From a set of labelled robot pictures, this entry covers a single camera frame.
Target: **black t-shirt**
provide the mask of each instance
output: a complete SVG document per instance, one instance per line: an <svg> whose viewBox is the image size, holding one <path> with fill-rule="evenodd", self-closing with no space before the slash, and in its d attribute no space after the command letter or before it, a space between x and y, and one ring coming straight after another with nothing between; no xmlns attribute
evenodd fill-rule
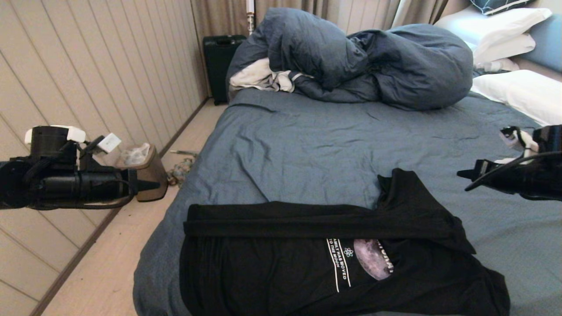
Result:
<svg viewBox="0 0 562 316"><path fill-rule="evenodd" d="M509 315L504 278L472 256L460 219L415 173L379 177L376 210L192 205L182 298L202 315Z"/></svg>

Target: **luggage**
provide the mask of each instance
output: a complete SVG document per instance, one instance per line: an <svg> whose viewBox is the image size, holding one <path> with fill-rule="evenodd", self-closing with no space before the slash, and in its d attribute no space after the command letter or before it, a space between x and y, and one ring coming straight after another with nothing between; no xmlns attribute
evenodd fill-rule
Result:
<svg viewBox="0 0 562 316"><path fill-rule="evenodd" d="M203 38L203 53L211 93L215 105L227 102L226 72L236 49L246 39L244 35L210 36Z"/></svg>

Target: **bed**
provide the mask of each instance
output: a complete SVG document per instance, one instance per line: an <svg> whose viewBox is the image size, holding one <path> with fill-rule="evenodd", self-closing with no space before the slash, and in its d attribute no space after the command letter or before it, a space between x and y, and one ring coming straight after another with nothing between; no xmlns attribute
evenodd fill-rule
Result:
<svg viewBox="0 0 562 316"><path fill-rule="evenodd" d="M456 176L476 159L519 155L498 137L507 125L538 127L473 92L444 109L406 111L381 102L334 103L241 89L145 245L135 272L138 314L190 315L179 291L190 205L283 201L375 209L377 175L389 177L401 168L415 171L437 201L463 221L476 258L505 276L511 315L559 315L560 203L483 187L465 192L468 181Z"/></svg>

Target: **wall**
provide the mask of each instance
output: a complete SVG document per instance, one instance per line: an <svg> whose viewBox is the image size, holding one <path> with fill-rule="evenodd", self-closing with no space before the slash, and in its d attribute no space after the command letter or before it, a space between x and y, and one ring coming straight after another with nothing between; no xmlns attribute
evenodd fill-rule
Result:
<svg viewBox="0 0 562 316"><path fill-rule="evenodd" d="M206 98L190 1L1 0L0 161L35 125L163 148ZM0 315L28 315L108 211L0 210Z"/></svg>

